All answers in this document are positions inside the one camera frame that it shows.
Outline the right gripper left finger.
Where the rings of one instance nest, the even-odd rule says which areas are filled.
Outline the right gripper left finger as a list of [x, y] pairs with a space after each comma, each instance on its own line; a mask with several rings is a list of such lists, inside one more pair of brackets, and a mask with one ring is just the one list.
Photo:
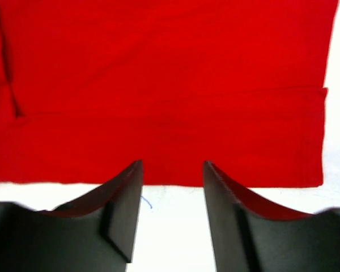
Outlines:
[[52, 211], [0, 202], [0, 271], [125, 271], [142, 185], [138, 160]]

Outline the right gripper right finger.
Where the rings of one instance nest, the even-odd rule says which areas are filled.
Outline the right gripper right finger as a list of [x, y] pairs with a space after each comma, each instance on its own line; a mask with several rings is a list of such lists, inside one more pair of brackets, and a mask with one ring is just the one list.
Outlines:
[[217, 271], [340, 271], [340, 208], [308, 214], [203, 165]]

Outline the red t shirt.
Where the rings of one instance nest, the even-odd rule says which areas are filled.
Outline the red t shirt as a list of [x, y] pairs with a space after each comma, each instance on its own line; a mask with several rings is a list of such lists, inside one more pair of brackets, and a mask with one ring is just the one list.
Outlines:
[[0, 1], [0, 182], [323, 183], [337, 1]]

